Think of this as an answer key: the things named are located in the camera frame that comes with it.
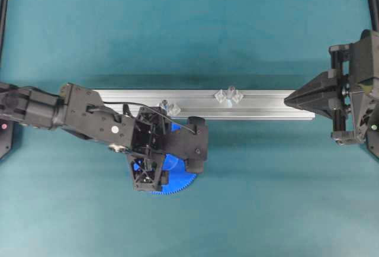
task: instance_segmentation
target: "metal plate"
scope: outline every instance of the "metal plate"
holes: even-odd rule
[[[13,131],[14,122],[0,119],[0,159],[12,149]]]
[[[190,116],[208,120],[312,120],[314,113],[300,111],[284,105],[284,98],[293,90],[240,90],[243,99],[238,104],[232,100],[219,103],[214,94],[218,90],[183,89],[98,89],[103,101],[138,102],[158,106],[163,100],[176,104],[181,112],[173,118]],[[107,105],[122,113],[122,105]],[[137,115],[138,106],[130,106]]]

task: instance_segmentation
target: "gear teeth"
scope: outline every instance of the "gear teeth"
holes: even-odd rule
[[[176,194],[177,192],[180,192],[184,189],[186,189],[192,182],[194,182],[195,178],[196,178],[196,174],[193,174],[193,176],[180,188],[177,188],[177,189],[174,189],[174,190],[171,190],[171,191],[167,191],[165,192],[164,190],[159,192],[159,191],[153,191],[151,192],[153,195],[172,195],[172,194]]]

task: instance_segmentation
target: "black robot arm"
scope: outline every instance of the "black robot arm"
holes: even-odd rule
[[[141,107],[135,118],[127,104],[123,109],[124,114],[115,112],[104,105],[99,93],[72,83],[53,95],[0,82],[0,119],[7,122],[5,126],[18,122],[39,129],[61,128],[81,139],[106,144],[128,156],[137,190],[161,191],[168,183],[169,172],[162,170],[167,153],[183,159],[187,172],[203,171],[208,153],[204,119],[190,117],[188,124],[171,132],[172,120],[160,107]]]
[[[329,48],[331,69],[284,100],[333,120],[338,144],[365,143],[379,156],[379,33],[364,30],[356,43]],[[344,63],[349,63],[344,70]],[[346,129],[348,115],[352,128]]]

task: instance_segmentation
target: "teal tabletop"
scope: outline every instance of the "teal tabletop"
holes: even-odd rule
[[[367,0],[8,0],[0,80],[296,89],[371,28]],[[17,126],[0,162],[0,256],[377,256],[379,163],[332,122],[212,121],[204,173],[132,189],[126,158]]]

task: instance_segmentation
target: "metal bar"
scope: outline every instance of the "metal bar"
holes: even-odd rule
[[[312,120],[314,113],[297,110],[284,105],[284,98],[292,90],[239,90],[243,98],[239,103],[225,100],[219,103],[214,94],[218,90],[180,89],[98,89],[103,101],[138,102],[148,106],[159,106],[163,100],[176,104],[181,110],[173,118],[189,116],[208,120]],[[107,105],[122,113],[122,105]],[[139,107],[130,105],[133,115]]]

